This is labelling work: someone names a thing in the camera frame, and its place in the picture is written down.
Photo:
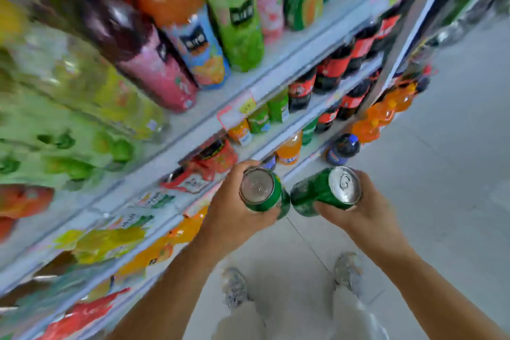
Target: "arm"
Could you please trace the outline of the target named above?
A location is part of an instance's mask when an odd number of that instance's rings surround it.
[[[277,220],[279,209],[252,212],[239,196],[243,173],[254,165],[258,162],[247,161],[233,167],[214,195],[195,239],[122,319],[109,340],[182,339],[202,288],[216,265]]]
[[[316,203],[317,211],[344,229],[399,289],[430,340],[509,340],[496,323],[420,258],[398,226],[392,206],[368,175],[357,171],[363,197],[343,211]]]

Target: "pants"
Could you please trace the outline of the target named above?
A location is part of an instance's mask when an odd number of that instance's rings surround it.
[[[333,293],[335,335],[331,340],[388,340],[386,330],[345,286]],[[266,327],[255,303],[243,303],[219,324],[212,340],[267,340]]]

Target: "yellow price tag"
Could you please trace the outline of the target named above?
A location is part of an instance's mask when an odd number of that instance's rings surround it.
[[[248,98],[245,102],[239,106],[239,111],[243,114],[248,114],[257,108],[257,103],[253,99],[253,97]]]

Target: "person's right hand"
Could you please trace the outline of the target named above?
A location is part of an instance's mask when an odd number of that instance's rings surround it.
[[[361,182],[361,200],[348,210],[315,202],[317,212],[345,230],[376,264],[412,255],[414,250],[400,229],[390,202],[377,191],[365,172],[355,172]]]

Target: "shoe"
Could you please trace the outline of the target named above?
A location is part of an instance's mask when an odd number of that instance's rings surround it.
[[[231,311],[242,303],[250,301],[248,298],[248,285],[242,274],[235,267],[225,269],[222,276],[221,289],[225,293],[225,304]]]
[[[335,282],[348,288],[358,298],[361,296],[361,261],[356,253],[341,253],[335,263]]]

